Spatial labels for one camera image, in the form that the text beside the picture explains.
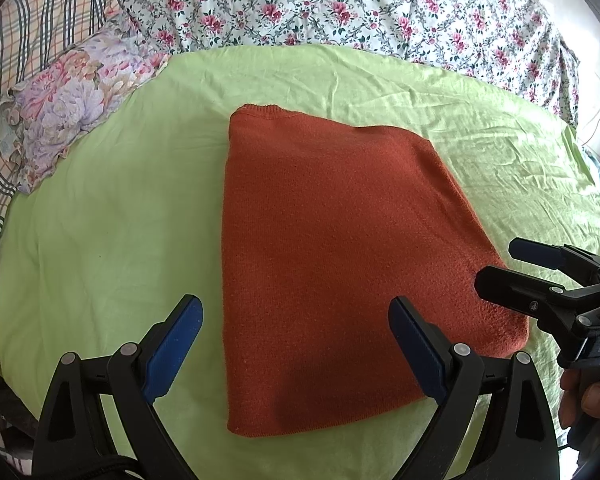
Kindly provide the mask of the person's right hand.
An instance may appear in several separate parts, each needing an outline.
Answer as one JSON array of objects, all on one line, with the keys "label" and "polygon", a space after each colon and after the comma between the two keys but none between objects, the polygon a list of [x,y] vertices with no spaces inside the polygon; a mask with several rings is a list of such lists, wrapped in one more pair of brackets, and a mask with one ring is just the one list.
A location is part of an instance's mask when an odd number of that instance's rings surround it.
[{"label": "person's right hand", "polygon": [[594,382],[579,396],[580,376],[578,370],[565,370],[560,378],[560,388],[564,390],[564,394],[558,418],[562,429],[571,427],[579,412],[600,419],[600,382]]}]

